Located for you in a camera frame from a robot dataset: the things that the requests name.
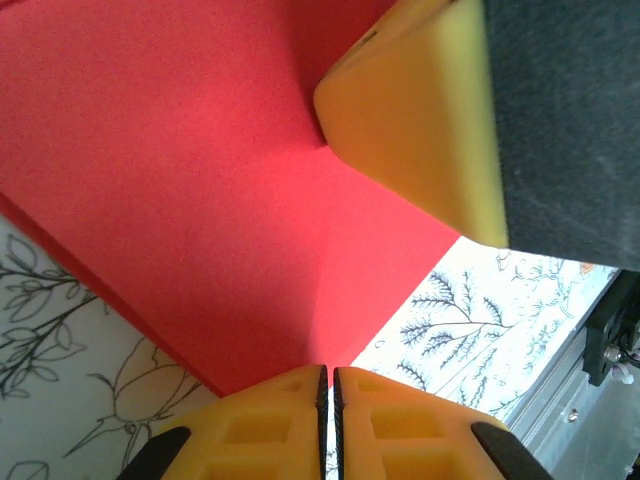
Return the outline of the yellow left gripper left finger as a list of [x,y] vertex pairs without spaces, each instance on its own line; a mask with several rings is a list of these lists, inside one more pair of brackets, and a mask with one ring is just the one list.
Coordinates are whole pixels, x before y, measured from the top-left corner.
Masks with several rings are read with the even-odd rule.
[[295,368],[168,423],[122,479],[323,479],[328,372]]

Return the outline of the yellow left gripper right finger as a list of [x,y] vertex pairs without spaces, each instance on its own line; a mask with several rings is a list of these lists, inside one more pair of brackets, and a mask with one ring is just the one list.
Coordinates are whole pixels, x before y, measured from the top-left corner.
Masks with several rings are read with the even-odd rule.
[[499,420],[373,372],[333,372],[341,479],[547,479]]

